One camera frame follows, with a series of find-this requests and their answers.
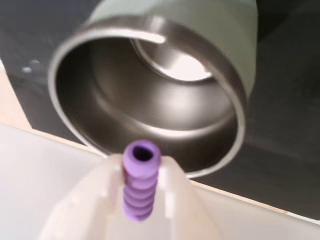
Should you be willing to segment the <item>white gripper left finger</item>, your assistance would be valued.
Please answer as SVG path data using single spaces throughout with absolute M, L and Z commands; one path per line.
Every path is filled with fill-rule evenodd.
M 123 211 L 121 154 L 104 159 L 50 213 L 40 240 L 139 240 L 139 225 Z

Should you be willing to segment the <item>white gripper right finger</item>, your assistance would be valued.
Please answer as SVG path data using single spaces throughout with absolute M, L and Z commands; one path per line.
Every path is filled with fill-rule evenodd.
M 217 240 L 218 228 L 208 208 L 177 162 L 161 158 L 158 198 L 154 207 L 164 210 L 164 217 L 154 213 L 145 223 L 146 240 Z

